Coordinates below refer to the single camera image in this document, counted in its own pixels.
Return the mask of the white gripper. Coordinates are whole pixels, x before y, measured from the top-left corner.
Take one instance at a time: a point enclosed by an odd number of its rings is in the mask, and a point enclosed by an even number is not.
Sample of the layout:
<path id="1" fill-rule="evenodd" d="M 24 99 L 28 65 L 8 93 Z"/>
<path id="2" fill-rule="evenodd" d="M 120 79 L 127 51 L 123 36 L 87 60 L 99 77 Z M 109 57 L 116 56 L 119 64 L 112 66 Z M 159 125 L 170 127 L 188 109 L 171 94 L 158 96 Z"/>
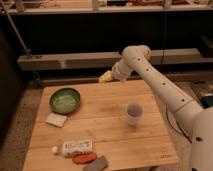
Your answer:
<path id="1" fill-rule="evenodd" d="M 98 81 L 100 83 L 110 82 L 114 79 L 125 81 L 131 75 L 131 68 L 123 61 L 120 60 L 114 64 L 112 71 L 108 70 L 102 74 Z"/>

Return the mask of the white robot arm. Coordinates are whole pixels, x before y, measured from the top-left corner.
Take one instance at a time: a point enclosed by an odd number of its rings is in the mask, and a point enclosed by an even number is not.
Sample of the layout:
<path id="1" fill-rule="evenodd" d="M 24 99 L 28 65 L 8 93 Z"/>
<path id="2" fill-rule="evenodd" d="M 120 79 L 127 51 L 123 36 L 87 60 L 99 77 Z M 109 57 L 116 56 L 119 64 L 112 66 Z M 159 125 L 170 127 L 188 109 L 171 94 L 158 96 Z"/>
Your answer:
<path id="1" fill-rule="evenodd" d="M 121 59 L 99 77 L 101 83 L 124 81 L 133 71 L 150 86 L 174 114 L 192 141 L 189 171 L 213 171 L 213 107 L 204 109 L 196 100 L 156 70 L 149 62 L 146 45 L 127 46 Z"/>

